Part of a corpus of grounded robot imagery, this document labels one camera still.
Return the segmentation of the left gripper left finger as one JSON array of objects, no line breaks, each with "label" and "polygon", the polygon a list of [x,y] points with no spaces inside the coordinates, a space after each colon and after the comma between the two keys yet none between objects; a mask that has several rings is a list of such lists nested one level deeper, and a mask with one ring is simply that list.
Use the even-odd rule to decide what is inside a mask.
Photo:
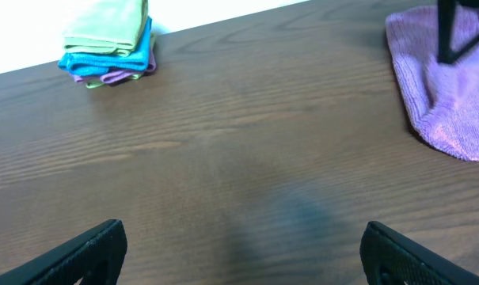
[{"label": "left gripper left finger", "polygon": [[123,223],[109,219],[0,275],[0,285],[116,285],[126,252]]}]

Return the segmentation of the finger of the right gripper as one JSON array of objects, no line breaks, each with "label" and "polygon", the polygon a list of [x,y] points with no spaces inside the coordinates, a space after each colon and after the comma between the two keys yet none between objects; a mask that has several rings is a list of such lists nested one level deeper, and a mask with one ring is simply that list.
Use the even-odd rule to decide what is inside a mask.
[{"label": "finger of the right gripper", "polygon": [[479,33],[465,44],[460,50],[451,47],[454,31],[454,19],[457,6],[479,9],[479,0],[438,0],[438,53],[439,63],[454,64],[465,53],[479,44]]}]

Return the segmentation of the purple microfiber cloth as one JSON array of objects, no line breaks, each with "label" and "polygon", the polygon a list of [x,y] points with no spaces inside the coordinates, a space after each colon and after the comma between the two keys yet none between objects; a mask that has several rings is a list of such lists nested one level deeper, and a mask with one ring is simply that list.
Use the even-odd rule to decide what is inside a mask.
[{"label": "purple microfiber cloth", "polygon": [[386,39],[412,127],[430,146],[479,162],[479,44],[456,63],[437,61],[437,8],[386,18]]}]

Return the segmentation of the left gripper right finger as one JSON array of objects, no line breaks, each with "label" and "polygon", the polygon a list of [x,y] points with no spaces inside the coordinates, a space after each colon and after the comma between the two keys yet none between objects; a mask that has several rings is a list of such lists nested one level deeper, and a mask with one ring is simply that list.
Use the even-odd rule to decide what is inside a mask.
[{"label": "left gripper right finger", "polygon": [[479,285],[478,275],[377,221],[367,224],[359,253],[369,285]]}]

